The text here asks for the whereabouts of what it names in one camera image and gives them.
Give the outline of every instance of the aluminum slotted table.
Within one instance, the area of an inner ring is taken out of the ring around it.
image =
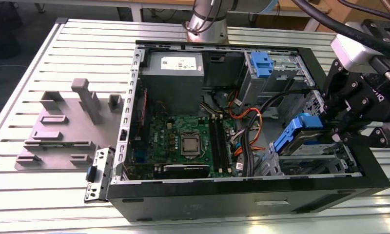
[[[308,47],[328,71],[334,34],[232,27],[227,34],[230,43]],[[109,203],[83,204],[85,172],[15,171],[15,155],[42,109],[43,91],[71,97],[73,78],[86,78],[98,97],[124,93],[136,39],[184,41],[186,36],[178,24],[78,19],[54,24],[0,114],[0,232],[390,233],[390,189],[316,214],[130,224]],[[390,179],[390,149],[372,152]]]

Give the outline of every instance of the open computer tower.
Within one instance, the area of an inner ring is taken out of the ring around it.
[[[116,145],[97,150],[85,194],[128,221],[319,212],[390,187],[364,146],[306,148],[274,158],[271,170],[262,163],[290,120],[320,113],[326,75],[310,49],[136,41],[128,76]],[[304,88],[262,114],[255,144],[266,149],[244,176],[235,150],[246,120],[227,111]]]

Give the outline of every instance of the side panel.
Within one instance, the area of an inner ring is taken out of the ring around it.
[[[127,221],[262,216],[318,212],[350,199],[366,189],[299,191],[204,196],[110,199]]]

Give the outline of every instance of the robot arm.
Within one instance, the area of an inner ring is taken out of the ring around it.
[[[270,11],[276,0],[195,0],[192,16],[183,28],[187,31],[187,40],[194,42],[224,43],[226,12],[262,12]]]
[[[302,10],[308,10],[303,7],[308,5],[304,0],[292,1]],[[343,35],[338,34],[331,42],[338,59],[332,61],[320,89],[322,127],[318,129],[306,127],[304,118],[310,117],[292,119],[302,125],[294,131],[286,128],[278,140],[272,142],[279,155],[291,155],[306,141],[315,139],[319,143],[336,142],[350,146],[390,148],[390,21],[366,19],[360,24],[347,23],[342,26],[346,30],[350,28],[347,32],[358,30],[364,37],[382,42],[368,47],[371,45],[368,40],[362,40],[363,43],[360,43],[356,38],[362,37],[355,38],[354,34],[348,35],[343,33],[343,30],[338,30]],[[374,121],[383,123],[382,126],[374,128],[371,133],[363,136],[362,130]],[[288,135],[288,140],[286,140],[286,133],[294,133]]]

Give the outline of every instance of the gray plastic part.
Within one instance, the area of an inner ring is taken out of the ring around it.
[[[90,117],[90,120],[94,125],[102,123],[101,115],[98,113],[98,107],[97,104],[98,98],[95,93],[90,93],[87,90],[89,81],[83,78],[74,78],[71,81],[71,91],[75,92],[79,95],[82,107],[87,112],[87,115]]]
[[[58,91],[45,91],[39,99],[39,103],[47,111],[59,110],[55,103],[57,101],[63,101],[63,98],[61,97]]]
[[[71,155],[94,156],[99,147],[116,144],[116,132],[119,126],[120,113],[111,112],[107,105],[109,99],[99,99],[102,123],[93,125],[87,113],[79,107],[78,98],[65,98],[57,101],[59,110],[46,111],[38,115],[30,136],[25,141],[21,156],[35,155],[41,158],[41,163],[15,163],[17,170],[83,170],[91,163],[91,159],[83,163],[71,161]],[[46,117],[65,116],[66,122],[42,122]],[[34,140],[35,132],[59,132],[62,140]]]
[[[61,140],[63,137],[59,131],[57,132],[35,132],[31,136],[34,140]]]
[[[91,158],[87,154],[70,155],[70,162],[73,165],[89,165],[91,163]]]
[[[39,162],[39,157],[30,154],[17,155],[15,158],[15,164],[19,164],[21,166],[35,166],[39,165]]]
[[[123,101],[120,98],[120,95],[118,94],[111,94],[109,96],[109,107],[111,112],[120,112],[123,106]]]
[[[59,124],[63,124],[63,123],[67,123],[67,118],[65,115],[51,115],[51,116],[42,116],[41,119],[39,119],[39,122],[42,124],[55,124],[55,123],[59,123]]]

